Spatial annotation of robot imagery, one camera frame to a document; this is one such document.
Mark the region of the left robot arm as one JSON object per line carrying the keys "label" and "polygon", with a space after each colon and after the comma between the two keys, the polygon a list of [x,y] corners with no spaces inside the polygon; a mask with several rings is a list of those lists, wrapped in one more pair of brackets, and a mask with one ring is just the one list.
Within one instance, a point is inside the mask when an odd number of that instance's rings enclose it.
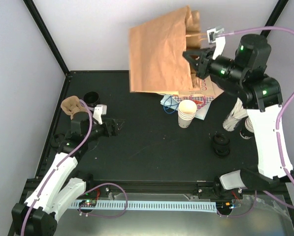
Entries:
{"label": "left robot arm", "polygon": [[87,112],[74,115],[70,129],[57,148],[54,161],[37,188],[12,211],[15,234],[19,236],[52,236],[68,207],[80,196],[94,193],[92,174],[70,173],[88,149],[88,143],[99,137],[117,136],[124,120],[104,118],[101,123]]}

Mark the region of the brown paper bag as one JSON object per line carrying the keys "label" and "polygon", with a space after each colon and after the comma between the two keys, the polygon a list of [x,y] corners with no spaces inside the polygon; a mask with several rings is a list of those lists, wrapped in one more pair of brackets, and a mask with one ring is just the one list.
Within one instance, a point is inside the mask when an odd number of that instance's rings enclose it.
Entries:
{"label": "brown paper bag", "polygon": [[187,49],[200,49],[200,14],[179,8],[129,30],[131,92],[179,92],[199,87],[183,57]]}

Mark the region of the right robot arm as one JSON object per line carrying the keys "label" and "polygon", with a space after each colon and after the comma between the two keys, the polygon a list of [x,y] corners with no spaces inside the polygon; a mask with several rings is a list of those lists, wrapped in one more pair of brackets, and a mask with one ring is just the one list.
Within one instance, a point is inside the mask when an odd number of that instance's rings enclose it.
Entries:
{"label": "right robot arm", "polygon": [[258,34],[242,36],[234,59],[216,52],[217,47],[186,50],[183,57],[197,77],[209,76],[224,92],[242,101],[253,126],[258,166],[220,176],[213,185],[214,195],[225,198],[235,188],[264,191],[294,179],[284,134],[278,130],[282,125],[276,124],[283,104],[281,88],[277,80],[265,74],[271,52],[267,39]]}

